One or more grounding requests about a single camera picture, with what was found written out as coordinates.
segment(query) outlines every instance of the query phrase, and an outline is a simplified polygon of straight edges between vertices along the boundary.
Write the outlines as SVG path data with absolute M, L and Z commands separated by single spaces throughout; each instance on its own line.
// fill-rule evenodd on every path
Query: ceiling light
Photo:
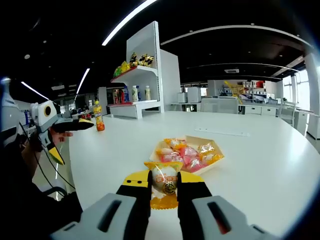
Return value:
M 103 41 L 102 46 L 107 45 L 107 43 L 117 34 L 117 32 L 126 25 L 135 15 L 140 13 L 143 9 L 148 7 L 149 5 L 153 4 L 157 0 L 146 0 L 142 4 L 140 4 L 136 9 L 130 12 L 113 30 L 112 32 L 106 37 Z
M 52 86 L 51 87 L 51 89 L 53 90 L 53 91 L 55 91 L 55 90 L 61 90 L 61 89 L 64 89 L 65 88 L 65 85 L 59 85 L 59 86 Z
M 79 90 L 80 90 L 80 88 L 81 88 L 81 85 L 82 85 L 82 83 L 84 82 L 84 80 L 85 80 L 85 78 L 86 78 L 89 70 L 90 70 L 90 68 L 87 68 L 87 69 L 85 70 L 85 73 L 84 73 L 84 75 L 83 75 L 83 77 L 82 77 L 82 79 L 81 79 L 81 82 L 80 82 L 80 85 L 79 85 L 79 87 L 78 87 L 78 90 L 76 91 L 76 94 L 79 93 Z
M 47 98 L 46 96 L 43 96 L 41 93 L 39 93 L 38 91 L 34 90 L 32 87 L 30 87 L 28 84 L 26 84 L 24 81 L 21 82 L 23 85 L 25 85 L 28 89 L 34 91 L 36 94 L 40 95 L 41 97 L 50 100 L 49 98 Z

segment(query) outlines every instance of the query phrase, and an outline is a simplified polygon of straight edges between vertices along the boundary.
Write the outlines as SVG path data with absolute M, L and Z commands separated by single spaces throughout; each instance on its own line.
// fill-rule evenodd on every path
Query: person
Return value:
M 55 145 L 73 135 L 71 132 L 57 133 L 52 128 L 49 130 Z M 3 206 L 7 214 L 3 217 L 9 228 L 16 229 L 14 234 L 44 239 L 70 222 L 79 222 L 83 210 L 76 192 L 56 201 L 38 189 L 32 179 L 38 167 L 36 157 L 40 159 L 41 143 L 34 134 L 20 151 L 20 138 L 18 135 L 14 142 L 3 148 L 3 156 L 10 156 L 3 165 L 9 171 L 5 177 L 7 190 L 4 191 L 7 203 Z

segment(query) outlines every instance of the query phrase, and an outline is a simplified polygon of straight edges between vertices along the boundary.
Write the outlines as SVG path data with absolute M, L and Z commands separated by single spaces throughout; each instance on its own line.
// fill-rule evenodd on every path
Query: black ceiling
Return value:
M 315 8 L 308 1 L 297 3 L 278 0 L 184 1 L 158 0 L 133 18 L 107 44 L 102 42 L 112 29 L 141 0 L 26 3 L 2 6 L 1 72 L 14 79 L 11 94 L 26 102 L 44 99 L 20 84 L 26 82 L 54 100 L 58 94 L 75 94 L 87 68 L 90 71 L 80 94 L 95 92 L 99 86 L 111 86 L 110 79 L 126 57 L 126 40 L 152 21 L 159 23 L 160 42 L 205 28 L 225 25 L 264 26 L 308 39 L 315 36 Z M 209 79 L 257 79 L 278 81 L 272 76 L 279 68 L 258 64 L 286 66 L 305 54 L 306 46 L 289 36 L 272 31 L 235 28 L 207 31 L 164 44 L 162 49 L 179 58 L 182 83 Z M 225 73 L 239 69 L 239 73 Z M 52 86 L 64 84 L 65 89 Z

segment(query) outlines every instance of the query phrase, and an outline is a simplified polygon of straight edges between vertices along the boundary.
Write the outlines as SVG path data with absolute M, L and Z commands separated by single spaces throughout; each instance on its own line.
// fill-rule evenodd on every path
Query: hand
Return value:
M 55 132 L 52 127 L 49 128 L 49 131 L 51 133 L 52 136 L 52 141 L 54 143 L 54 145 L 57 145 L 58 143 L 63 143 L 66 141 L 66 137 L 72 137 L 74 134 L 72 132 L 63 132 L 63 133 L 58 133 Z

